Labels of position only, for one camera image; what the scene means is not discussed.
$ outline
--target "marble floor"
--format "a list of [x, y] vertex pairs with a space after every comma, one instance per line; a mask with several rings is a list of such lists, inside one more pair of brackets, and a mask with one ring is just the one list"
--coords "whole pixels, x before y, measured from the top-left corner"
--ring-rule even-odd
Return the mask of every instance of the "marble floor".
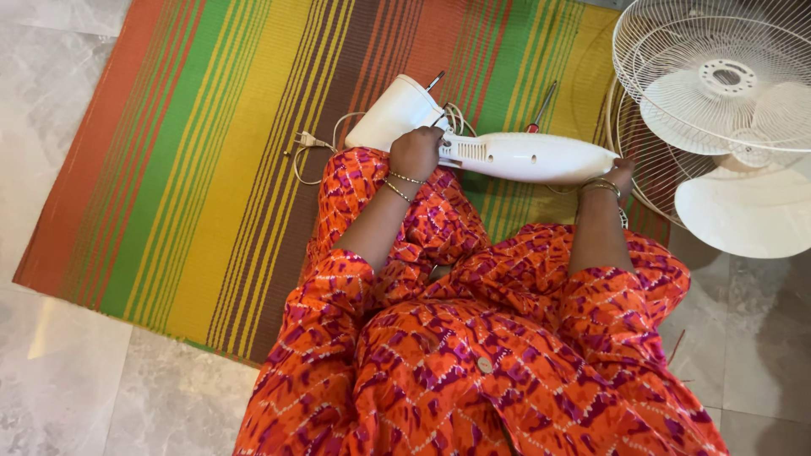
[[[129, 0], [0, 2], [0, 452], [228, 454], [256, 371], [11, 283]], [[662, 325], [734, 455], [811, 454], [811, 252], [748, 260], [676, 230]]]

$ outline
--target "bracelet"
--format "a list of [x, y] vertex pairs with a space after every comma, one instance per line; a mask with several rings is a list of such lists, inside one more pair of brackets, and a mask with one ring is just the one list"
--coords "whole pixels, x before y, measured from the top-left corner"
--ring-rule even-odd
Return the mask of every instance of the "bracelet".
[[400, 178], [400, 179], [403, 179], [403, 180], [408, 181], [408, 182], [425, 183], [424, 180], [416, 180], [416, 179], [407, 178], [404, 175], [395, 173], [393, 170], [388, 170], [388, 173], [391, 174], [392, 176], [396, 177], [396, 178]]
[[386, 185], [391, 187], [392, 190], [396, 191], [399, 196], [402, 196], [404, 200], [408, 201], [409, 203], [411, 202], [411, 199], [408, 196], [406, 196], [405, 194], [403, 194], [402, 191], [397, 190], [397, 187], [394, 187], [394, 185], [388, 181], [388, 178], [384, 179], [383, 182], [385, 182]]
[[584, 192], [586, 192], [588, 190], [588, 187], [591, 187], [591, 188], [605, 188], [606, 190], [611, 190], [614, 193], [616, 193], [616, 199], [619, 200], [619, 199], [622, 198], [622, 192], [616, 186], [616, 184], [613, 183], [612, 181], [608, 180], [608, 179], [603, 178], [603, 177], [591, 178], [591, 179], [585, 181], [580, 186], [580, 191], [578, 192], [578, 195], [582, 195]]

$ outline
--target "person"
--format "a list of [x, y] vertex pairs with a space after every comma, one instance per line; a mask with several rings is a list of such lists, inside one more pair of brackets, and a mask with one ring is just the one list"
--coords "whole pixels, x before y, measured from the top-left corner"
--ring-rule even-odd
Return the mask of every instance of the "person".
[[581, 188], [576, 226], [491, 245], [442, 134], [327, 164], [234, 454], [727, 454], [656, 332], [689, 272], [620, 226], [633, 163]]

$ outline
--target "ventilation slot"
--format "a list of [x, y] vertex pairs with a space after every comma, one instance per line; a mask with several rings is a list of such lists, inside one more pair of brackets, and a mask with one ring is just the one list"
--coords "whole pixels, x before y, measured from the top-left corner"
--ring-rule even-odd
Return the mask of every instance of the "ventilation slot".
[[459, 152], [459, 157], [470, 158], [476, 161], [487, 160], [487, 148], [484, 147], [484, 144], [459, 143], [457, 150]]

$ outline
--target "button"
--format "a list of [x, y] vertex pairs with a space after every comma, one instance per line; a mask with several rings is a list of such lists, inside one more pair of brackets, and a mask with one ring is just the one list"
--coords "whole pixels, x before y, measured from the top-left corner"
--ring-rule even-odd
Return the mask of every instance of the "button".
[[478, 365], [478, 370], [482, 371], [482, 374], [493, 372], [493, 364], [487, 358], [479, 358], [476, 360], [476, 364]]

